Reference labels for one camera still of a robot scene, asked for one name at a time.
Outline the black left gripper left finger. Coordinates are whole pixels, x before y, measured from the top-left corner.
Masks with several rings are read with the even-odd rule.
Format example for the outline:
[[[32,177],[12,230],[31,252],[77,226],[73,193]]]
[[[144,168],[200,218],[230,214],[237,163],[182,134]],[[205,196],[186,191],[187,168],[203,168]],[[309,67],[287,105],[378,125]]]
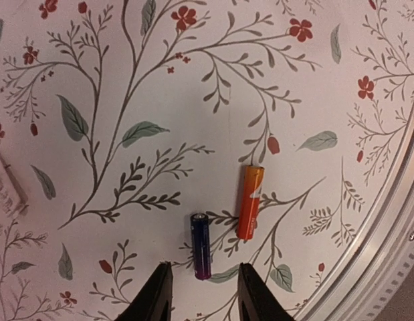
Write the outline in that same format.
[[[170,262],[158,264],[129,306],[115,321],[169,321],[173,300]]]

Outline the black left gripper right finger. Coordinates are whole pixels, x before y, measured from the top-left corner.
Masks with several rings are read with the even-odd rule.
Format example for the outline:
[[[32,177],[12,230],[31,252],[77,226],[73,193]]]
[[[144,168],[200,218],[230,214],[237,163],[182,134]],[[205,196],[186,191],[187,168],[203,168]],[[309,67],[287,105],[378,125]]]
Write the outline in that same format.
[[[239,319],[243,321],[293,321],[276,300],[254,267],[241,263],[237,277]]]

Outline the orange AAA battery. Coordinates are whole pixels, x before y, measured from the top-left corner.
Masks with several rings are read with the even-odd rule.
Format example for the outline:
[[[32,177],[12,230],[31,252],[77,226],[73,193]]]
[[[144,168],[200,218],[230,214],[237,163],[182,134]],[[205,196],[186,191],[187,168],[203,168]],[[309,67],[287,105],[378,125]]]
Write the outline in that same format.
[[[260,205],[263,179],[263,167],[253,165],[246,166],[241,209],[237,227],[237,237],[242,240],[250,240],[253,238]]]

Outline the white battery cover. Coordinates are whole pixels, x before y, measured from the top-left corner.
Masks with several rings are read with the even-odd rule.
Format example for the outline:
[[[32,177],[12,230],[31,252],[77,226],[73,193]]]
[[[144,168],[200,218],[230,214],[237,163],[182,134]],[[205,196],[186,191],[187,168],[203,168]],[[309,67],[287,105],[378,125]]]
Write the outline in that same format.
[[[0,155],[0,209],[7,217],[19,218],[28,214],[28,196]]]

